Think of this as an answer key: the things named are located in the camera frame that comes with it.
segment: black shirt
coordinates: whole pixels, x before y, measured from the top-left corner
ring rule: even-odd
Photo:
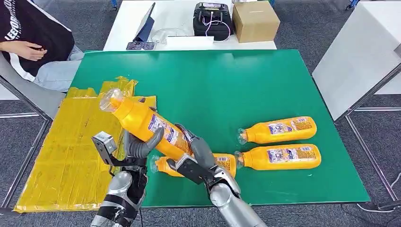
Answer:
[[[71,31],[31,0],[0,0],[0,42],[28,41],[47,50],[38,61],[13,53],[4,57],[24,79],[33,81],[39,68],[52,61],[65,61],[74,46]]]

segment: yellow plastic bag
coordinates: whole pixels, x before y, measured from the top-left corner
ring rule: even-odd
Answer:
[[[113,86],[132,96],[136,81],[118,78],[103,83],[101,93]],[[112,114],[99,109],[93,89],[70,88],[44,140],[42,149],[14,207],[17,212],[96,210],[102,203],[111,176],[91,137],[100,131],[112,135],[123,157],[122,127]],[[145,103],[156,107],[156,97]]]

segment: jeans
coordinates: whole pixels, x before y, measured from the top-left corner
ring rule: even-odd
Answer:
[[[67,92],[78,70],[84,53],[74,45],[66,61],[52,61],[39,68],[34,83],[61,92]]]

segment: bottle label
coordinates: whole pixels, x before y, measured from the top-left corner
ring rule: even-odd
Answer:
[[[270,163],[302,162],[316,159],[312,147],[268,149]]]
[[[304,117],[298,117],[294,120],[287,122],[276,122],[268,125],[272,135],[283,134],[297,130],[304,130],[312,128],[312,124]]]
[[[154,114],[150,120],[148,129],[152,132],[155,132],[156,129],[160,127],[164,128],[164,139],[166,139],[169,143],[178,147],[184,152],[189,150],[188,143],[184,138],[184,134],[181,131],[172,128],[169,123]]]
[[[230,158],[229,157],[215,157],[214,158],[217,165],[222,166],[224,168],[226,168],[226,170],[230,171]]]

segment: smartphone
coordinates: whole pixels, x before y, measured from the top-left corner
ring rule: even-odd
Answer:
[[[155,48],[155,43],[154,42],[130,42],[127,45],[126,50],[132,50],[132,51],[151,51]]]

